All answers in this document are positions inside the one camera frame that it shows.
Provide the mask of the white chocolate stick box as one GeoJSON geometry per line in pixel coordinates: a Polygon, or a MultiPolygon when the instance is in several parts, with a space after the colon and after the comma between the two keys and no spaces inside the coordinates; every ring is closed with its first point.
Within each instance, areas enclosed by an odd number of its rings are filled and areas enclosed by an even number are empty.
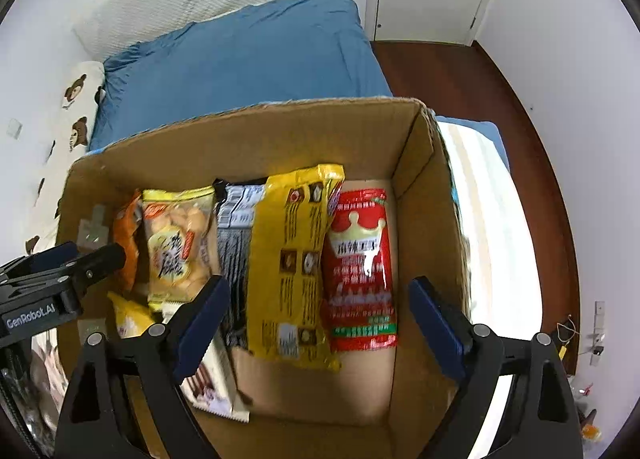
{"type": "Polygon", "coordinates": [[[250,411],[236,387],[229,354],[220,331],[216,332],[208,344],[194,375],[184,379],[180,387],[194,408],[238,422],[250,422],[250,411]]]}

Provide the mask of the orange chip bag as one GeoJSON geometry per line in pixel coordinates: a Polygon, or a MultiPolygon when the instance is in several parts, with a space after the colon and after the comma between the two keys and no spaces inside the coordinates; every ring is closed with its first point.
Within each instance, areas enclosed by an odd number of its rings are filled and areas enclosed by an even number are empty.
{"type": "Polygon", "coordinates": [[[136,190],[127,204],[122,206],[115,215],[112,235],[113,241],[125,251],[125,264],[117,273],[120,289],[130,292],[136,281],[139,249],[136,234],[142,222],[142,193],[136,190]]]}

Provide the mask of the red white spicy strip packet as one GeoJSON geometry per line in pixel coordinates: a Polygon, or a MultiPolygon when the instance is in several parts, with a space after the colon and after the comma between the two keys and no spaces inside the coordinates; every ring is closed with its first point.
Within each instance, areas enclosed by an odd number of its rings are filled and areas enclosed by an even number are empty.
{"type": "Polygon", "coordinates": [[[344,191],[322,250],[322,316],[334,353],[397,343],[392,248],[382,188],[344,191]]]}

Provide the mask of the large yellow snack bag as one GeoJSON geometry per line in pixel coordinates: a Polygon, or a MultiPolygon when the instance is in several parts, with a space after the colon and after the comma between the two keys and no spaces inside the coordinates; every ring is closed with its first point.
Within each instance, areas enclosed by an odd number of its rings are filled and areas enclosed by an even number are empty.
{"type": "Polygon", "coordinates": [[[270,176],[248,258],[248,351],[308,369],[341,368],[322,325],[321,257],[345,180],[340,164],[270,176]]]}

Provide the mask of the bear print pillow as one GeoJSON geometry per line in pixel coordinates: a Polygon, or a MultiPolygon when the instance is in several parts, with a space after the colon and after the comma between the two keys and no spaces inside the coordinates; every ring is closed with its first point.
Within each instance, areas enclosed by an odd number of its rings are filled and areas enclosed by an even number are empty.
{"type": "Polygon", "coordinates": [[[58,112],[53,117],[53,138],[44,162],[37,198],[29,215],[25,241],[27,254],[55,245],[60,200],[72,165],[85,156],[91,141],[99,104],[103,98],[105,70],[102,62],[84,61],[70,72],[58,112]]]}

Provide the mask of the black striped snack packet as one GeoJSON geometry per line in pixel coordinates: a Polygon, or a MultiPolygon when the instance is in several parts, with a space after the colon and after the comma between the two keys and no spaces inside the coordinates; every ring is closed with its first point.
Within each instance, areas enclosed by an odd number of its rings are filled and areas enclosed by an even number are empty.
{"type": "Polygon", "coordinates": [[[214,182],[217,250],[222,275],[230,286],[230,304],[222,322],[224,343],[248,349],[246,297],[250,239],[256,208],[265,194],[264,184],[214,182]]]}

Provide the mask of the cardboard box blue printed outside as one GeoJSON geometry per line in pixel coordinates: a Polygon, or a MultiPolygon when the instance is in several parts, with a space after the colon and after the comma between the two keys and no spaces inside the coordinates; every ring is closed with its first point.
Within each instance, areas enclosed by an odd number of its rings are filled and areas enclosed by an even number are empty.
{"type": "Polygon", "coordinates": [[[211,456],[415,458],[456,387],[440,372],[409,307],[425,277],[454,306],[469,273],[448,154],[435,115],[408,98],[264,104],[171,124],[76,161],[60,201],[58,240],[74,240],[96,206],[106,219],[136,190],[183,191],[216,179],[265,178],[248,263],[247,349],[232,354],[250,404],[242,423],[194,413],[211,456]],[[393,291],[360,257],[323,267],[337,231],[393,250],[393,291]],[[326,365],[329,296],[345,309],[391,301],[392,349],[326,365]]]}

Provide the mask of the small yellow snack packet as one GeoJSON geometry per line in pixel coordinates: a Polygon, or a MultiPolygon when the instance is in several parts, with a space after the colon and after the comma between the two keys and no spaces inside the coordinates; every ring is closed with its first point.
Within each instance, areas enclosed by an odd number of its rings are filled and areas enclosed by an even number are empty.
{"type": "Polygon", "coordinates": [[[107,293],[107,297],[112,302],[116,329],[122,339],[140,337],[154,325],[152,314],[146,307],[112,291],[107,293]]]}

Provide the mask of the striped white quilt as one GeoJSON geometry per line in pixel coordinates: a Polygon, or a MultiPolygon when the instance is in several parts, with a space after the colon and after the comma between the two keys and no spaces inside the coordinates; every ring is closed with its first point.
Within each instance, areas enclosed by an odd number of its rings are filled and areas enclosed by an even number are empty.
{"type": "Polygon", "coordinates": [[[503,338],[530,340],[542,325],[532,236],[496,145],[474,128],[437,120],[448,151],[468,242],[468,314],[503,338]]]}

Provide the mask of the yellow peanut snack bag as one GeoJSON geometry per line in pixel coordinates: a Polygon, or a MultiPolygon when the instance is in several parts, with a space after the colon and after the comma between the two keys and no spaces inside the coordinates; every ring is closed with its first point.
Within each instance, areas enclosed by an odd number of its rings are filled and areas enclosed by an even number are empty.
{"type": "Polygon", "coordinates": [[[215,204],[212,186],[142,192],[149,254],[148,301],[154,311],[164,302],[194,300],[216,273],[216,259],[209,251],[215,204]]]}

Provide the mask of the blue bed sheet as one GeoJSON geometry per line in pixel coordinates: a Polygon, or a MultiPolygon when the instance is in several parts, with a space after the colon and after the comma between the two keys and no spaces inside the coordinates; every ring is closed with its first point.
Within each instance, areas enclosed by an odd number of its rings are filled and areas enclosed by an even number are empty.
{"type": "Polygon", "coordinates": [[[352,0],[272,0],[191,22],[104,62],[89,148],[255,104],[390,96],[352,0]]]}

